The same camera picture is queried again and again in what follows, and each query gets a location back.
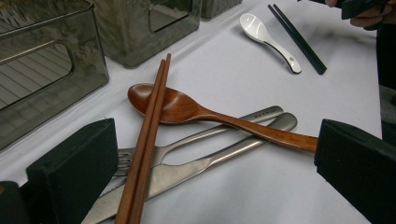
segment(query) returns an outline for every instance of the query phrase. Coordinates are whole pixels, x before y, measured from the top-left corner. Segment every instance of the stainless steel fork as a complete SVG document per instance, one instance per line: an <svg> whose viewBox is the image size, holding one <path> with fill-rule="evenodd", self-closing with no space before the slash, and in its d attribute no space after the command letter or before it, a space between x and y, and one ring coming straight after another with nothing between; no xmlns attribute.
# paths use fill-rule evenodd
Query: stainless steel fork
<svg viewBox="0 0 396 224"><path fill-rule="evenodd" d="M245 119L250 122L261 122L267 119L275 118L279 115L283 114L283 109L280 106L274 105L263 110L257 111L255 113L246 115L241 119ZM193 134L191 136L185 137L181 140L176 141L165 147L155 147L154 148L154 157L151 164L152 166L156 166L161 163L163 157L168 153L177 148L181 148L186 146L187 144L205 139L207 137L212 137L221 133L226 133L230 130L234 130L233 127L227 125L219 125L213 127L211 129ZM130 148L121 148L119 149L119 167L117 172L114 174L115 176L128 175L128 169L132 162L132 157L134 156L134 147Z"/></svg>

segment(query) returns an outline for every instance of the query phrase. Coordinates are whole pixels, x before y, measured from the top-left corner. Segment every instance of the plastic storage box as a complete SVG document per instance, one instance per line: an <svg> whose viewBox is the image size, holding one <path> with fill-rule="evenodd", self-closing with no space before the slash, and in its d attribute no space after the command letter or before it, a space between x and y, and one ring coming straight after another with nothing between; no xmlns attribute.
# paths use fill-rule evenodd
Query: plastic storage box
<svg viewBox="0 0 396 224"><path fill-rule="evenodd" d="M90 0L105 55L134 68L199 28L202 0Z"/></svg>
<svg viewBox="0 0 396 224"><path fill-rule="evenodd" d="M241 4L242 0L203 0L201 17L213 19L224 11Z"/></svg>
<svg viewBox="0 0 396 224"><path fill-rule="evenodd" d="M0 151L107 82L92 4L0 1Z"/></svg>

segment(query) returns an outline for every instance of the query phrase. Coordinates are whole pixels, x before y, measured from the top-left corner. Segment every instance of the white ceramic spoon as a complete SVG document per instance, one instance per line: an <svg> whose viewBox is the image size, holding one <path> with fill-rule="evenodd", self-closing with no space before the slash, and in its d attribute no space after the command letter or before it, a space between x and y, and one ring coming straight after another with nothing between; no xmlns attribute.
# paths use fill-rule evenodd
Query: white ceramic spoon
<svg viewBox="0 0 396 224"><path fill-rule="evenodd" d="M297 60L287 50L285 50L282 46L276 43L273 38L271 38L264 24L262 23L262 21L260 21L258 17L246 13L241 16L239 22L241 23L241 26L248 37L259 43L267 44L272 48L276 49L286 60L292 73L301 73L301 66L298 64Z"/></svg>

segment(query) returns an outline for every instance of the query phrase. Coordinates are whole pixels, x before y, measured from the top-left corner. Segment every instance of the white tablecloth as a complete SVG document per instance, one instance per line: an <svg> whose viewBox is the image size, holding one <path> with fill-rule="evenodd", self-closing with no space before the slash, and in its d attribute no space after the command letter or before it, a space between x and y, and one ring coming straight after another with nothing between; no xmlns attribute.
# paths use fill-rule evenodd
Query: white tablecloth
<svg viewBox="0 0 396 224"><path fill-rule="evenodd" d="M328 70L323 76L268 9L276 3ZM273 49L249 39L239 25L246 12L258 16L271 37L303 68L293 75ZM235 117L279 105L294 114L294 132L318 136L323 119L343 121L381 136L375 32L341 21L341 11L309 1L244 0L241 5L176 42L136 69L106 58L110 82L42 125L0 155L0 180L26 182L25 168L84 125L114 118L119 147L133 147L142 117L126 92L154 81L161 59L172 53L167 86L201 105ZM157 146L197 133L213 122L161 125ZM171 153L181 164L231 145L246 133L227 133ZM145 203L143 223L366 223L324 178L314 156L266 145L171 189Z"/></svg>

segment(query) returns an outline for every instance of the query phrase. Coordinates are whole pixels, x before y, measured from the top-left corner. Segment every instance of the cutlery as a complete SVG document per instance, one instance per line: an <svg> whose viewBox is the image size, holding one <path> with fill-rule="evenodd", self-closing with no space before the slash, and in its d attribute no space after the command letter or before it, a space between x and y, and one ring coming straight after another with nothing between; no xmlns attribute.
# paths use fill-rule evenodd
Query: cutlery
<svg viewBox="0 0 396 224"><path fill-rule="evenodd" d="M261 122L263 120L275 118L283 113L283 109L277 105L265 108L263 110L257 111L255 113L246 115L241 119L248 120L250 122ZM181 148L193 142L202 140L207 137L215 136L221 133L226 133L230 130L234 130L233 127L227 125L219 125L213 127L211 129L193 134L191 136L185 137L181 140L176 141L165 147L155 147L154 148L154 157L152 159L151 167L156 166L163 161L164 156L175 149ZM117 172L114 174L115 176L122 176L128 174L128 168L131 164L132 157L134 156L134 147L130 148L121 148L119 149L119 167Z"/></svg>
<svg viewBox="0 0 396 224"><path fill-rule="evenodd" d="M308 59L309 62L314 66L317 72L320 75L323 75L324 72L327 70L326 65L321 61L318 55L311 49L311 47L306 43L305 39L302 35L298 32L298 30L294 27L294 25L289 21L285 14L280 10L280 8L274 4L274 7L268 5L271 12L274 16L279 20L280 24L282 24L283 28L288 32L290 37L294 40L300 50L303 52L305 57Z"/></svg>
<svg viewBox="0 0 396 224"><path fill-rule="evenodd" d="M254 41L267 44L274 48L286 60L290 71L293 74L301 73L302 69L297 60L287 50L275 42L275 40L268 34L264 23L262 23L258 17L249 13L245 13L240 17L239 22L241 23L241 26L248 37Z"/></svg>
<svg viewBox="0 0 396 224"><path fill-rule="evenodd" d="M129 101L142 114L145 112L145 103L151 90L152 85L150 84L137 84L128 90ZM221 122L281 146L309 152L315 152L318 144L318 139L316 137L283 132L211 111L196 103L190 96L183 92L166 88L163 99L161 122L177 124L193 120L212 120Z"/></svg>
<svg viewBox="0 0 396 224"><path fill-rule="evenodd" d="M276 118L269 126L281 130L289 131L297 125L297 118L290 113L285 113ZM205 156L196 161L191 161L182 165L166 165L159 164L151 168L151 177L148 184L148 194L146 201L152 197L159 195L168 189L171 189L190 178L202 174L209 168L221 165L236 156L242 155L250 151L254 147L258 147L266 143L265 140L253 135L226 147L218 152ZM101 196L92 206L91 211L82 221L82 224L99 223L117 213L120 197L123 192L124 185L121 185L109 193Z"/></svg>
<svg viewBox="0 0 396 224"><path fill-rule="evenodd" d="M171 54L168 53L166 60L161 60L153 90L148 100L147 115L143 120L132 165L125 180L125 188L122 192L115 220L116 224L140 223L149 184L155 139L163 110L163 98L170 62Z"/></svg>

